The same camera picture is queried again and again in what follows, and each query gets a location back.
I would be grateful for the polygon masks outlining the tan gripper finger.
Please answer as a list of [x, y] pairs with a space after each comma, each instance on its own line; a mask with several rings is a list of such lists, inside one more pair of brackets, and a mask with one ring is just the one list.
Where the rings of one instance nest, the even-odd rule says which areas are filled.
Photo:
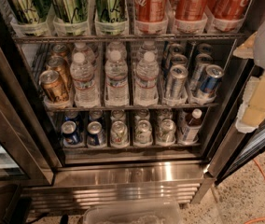
[[245, 40], [245, 42], [241, 46], [239, 46], [233, 52], [233, 55], [241, 59], [253, 59], [254, 58], [253, 50], [254, 50], [256, 36], [257, 32], [254, 32], [251, 36], [249, 36]]
[[265, 73], [249, 78], [243, 102], [237, 113], [235, 127], [240, 133], [253, 132], [265, 120]]

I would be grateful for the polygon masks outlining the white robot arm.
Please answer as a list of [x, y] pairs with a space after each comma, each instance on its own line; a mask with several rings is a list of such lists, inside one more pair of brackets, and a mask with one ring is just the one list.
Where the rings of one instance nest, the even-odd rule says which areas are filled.
[[265, 22], [233, 55], [242, 59], [253, 59], [254, 65], [264, 70], [261, 77], [249, 78], [237, 113], [237, 131], [251, 133], [265, 120]]

